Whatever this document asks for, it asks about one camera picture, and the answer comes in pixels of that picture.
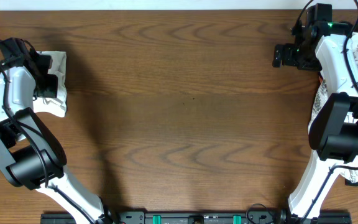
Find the white t-shirt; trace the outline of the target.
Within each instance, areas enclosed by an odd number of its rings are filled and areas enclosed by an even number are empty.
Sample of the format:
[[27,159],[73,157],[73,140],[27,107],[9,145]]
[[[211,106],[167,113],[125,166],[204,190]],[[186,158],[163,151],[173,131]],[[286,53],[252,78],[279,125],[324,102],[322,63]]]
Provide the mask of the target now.
[[67,112],[67,89],[65,87],[67,53],[62,51],[39,51],[42,56],[52,58],[52,66],[47,74],[57,79],[52,86],[57,88],[52,96],[38,96],[33,99],[35,79],[28,68],[12,67],[6,70],[9,79],[7,101],[12,113],[32,108],[35,113],[46,112],[63,118]]

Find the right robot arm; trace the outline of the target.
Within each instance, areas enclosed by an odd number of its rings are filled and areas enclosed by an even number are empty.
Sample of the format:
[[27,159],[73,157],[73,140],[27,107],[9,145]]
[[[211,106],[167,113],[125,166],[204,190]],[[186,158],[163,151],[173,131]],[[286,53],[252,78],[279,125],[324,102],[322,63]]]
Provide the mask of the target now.
[[358,26],[326,20],[295,27],[295,42],[275,46],[273,66],[319,72],[322,82],[308,125],[312,150],[288,198],[286,223],[318,223],[337,177],[358,187]]

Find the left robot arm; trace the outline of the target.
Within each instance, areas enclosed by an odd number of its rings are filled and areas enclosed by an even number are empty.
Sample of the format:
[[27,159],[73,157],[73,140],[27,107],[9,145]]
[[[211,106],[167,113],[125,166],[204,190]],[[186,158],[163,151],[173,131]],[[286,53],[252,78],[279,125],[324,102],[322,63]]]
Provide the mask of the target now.
[[15,187],[44,194],[75,223],[118,223],[118,218],[70,172],[58,139],[39,112],[67,112],[66,52],[6,54],[0,61],[0,171]]

